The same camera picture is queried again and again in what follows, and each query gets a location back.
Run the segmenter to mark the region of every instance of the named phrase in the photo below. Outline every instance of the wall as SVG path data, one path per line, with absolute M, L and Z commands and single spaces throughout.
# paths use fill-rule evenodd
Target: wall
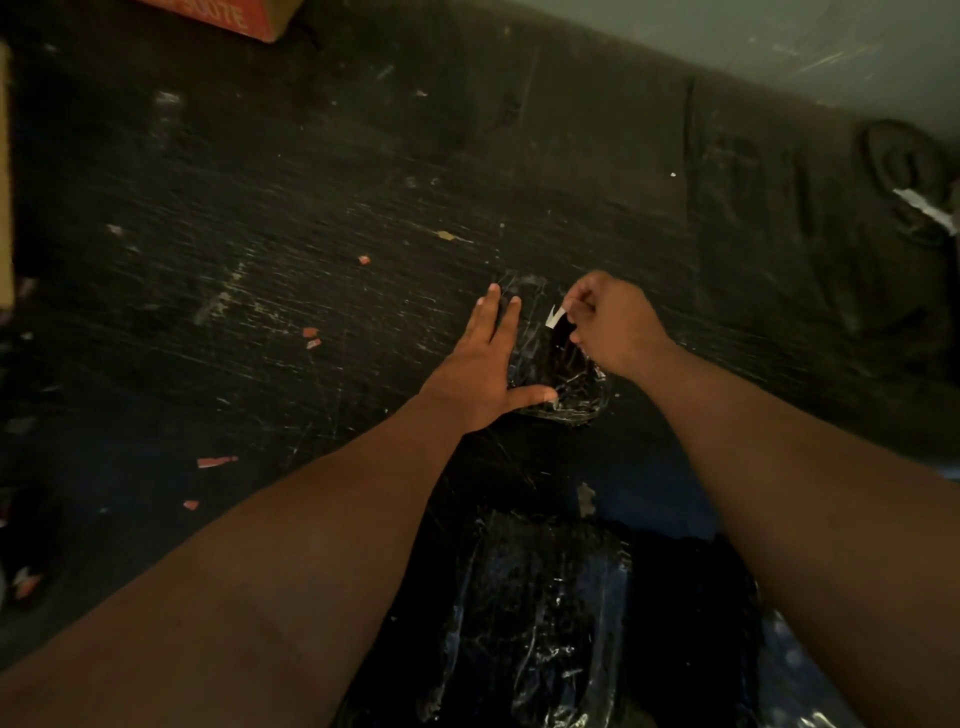
M 957 0 L 516 0 L 960 151 Z

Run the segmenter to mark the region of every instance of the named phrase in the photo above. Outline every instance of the scratched surface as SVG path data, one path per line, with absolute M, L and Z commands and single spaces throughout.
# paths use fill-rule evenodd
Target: scratched surface
M 0 463 L 64 518 L 0 666 L 400 406 L 508 269 L 610 269 L 696 352 L 904 453 L 960 454 L 952 264 L 888 230 L 858 119 L 494 3 L 313 2 L 274 46 L 127 0 L 2 22 L 18 268 L 40 284 L 0 398 L 36 425 L 0 433 Z M 426 628 L 402 605 L 478 503 L 574 515 L 587 483 L 600 518 L 716 530 L 656 409 L 614 392 L 585 428 L 465 440 L 398 602 L 421 631 L 395 641 Z

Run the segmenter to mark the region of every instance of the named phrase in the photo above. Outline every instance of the dark floor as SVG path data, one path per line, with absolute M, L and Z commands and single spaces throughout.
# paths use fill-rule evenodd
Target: dark floor
M 0 401 L 36 426 L 0 434 L 0 462 L 65 518 L 0 666 L 393 411 L 508 268 L 607 268 L 692 350 L 960 461 L 952 264 L 888 225 L 858 119 L 494 2 L 318 0 L 273 46 L 129 0 L 2 17 L 17 265 L 40 283 Z M 588 427 L 468 437 L 411 580 L 478 501 L 573 513 L 581 482 L 602 518 L 714 533 L 662 418 L 616 393 Z M 197 470 L 221 455 L 239 461 Z

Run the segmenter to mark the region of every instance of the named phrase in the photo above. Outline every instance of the hand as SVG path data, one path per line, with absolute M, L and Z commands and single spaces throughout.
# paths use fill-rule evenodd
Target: hand
M 520 299 L 507 306 L 500 328 L 496 315 L 500 286 L 491 283 L 477 301 L 463 338 L 420 389 L 420 396 L 440 400 L 462 416 L 464 433 L 483 429 L 500 415 L 557 398 L 550 387 L 535 385 L 507 389 L 507 364 L 516 342 Z
M 577 327 L 570 341 L 616 375 L 636 378 L 645 357 L 676 348 L 643 291 L 603 271 L 574 283 L 564 308 Z

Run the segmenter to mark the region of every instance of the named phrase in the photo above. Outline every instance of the wrapped package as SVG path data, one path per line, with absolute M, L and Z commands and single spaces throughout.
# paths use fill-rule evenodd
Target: wrapped package
M 442 677 L 420 719 L 451 726 L 614 723 L 631 564 L 589 522 L 492 513 L 464 567 Z
M 551 311 L 563 302 L 565 291 L 545 278 L 516 271 L 507 272 L 500 289 L 501 311 L 513 296 L 523 300 L 507 370 L 510 386 L 546 384 L 560 395 L 556 401 L 521 411 L 567 425 L 581 425 L 599 415 L 610 401 L 607 375 L 570 343 L 573 325 L 565 316 L 554 328 L 546 326 Z

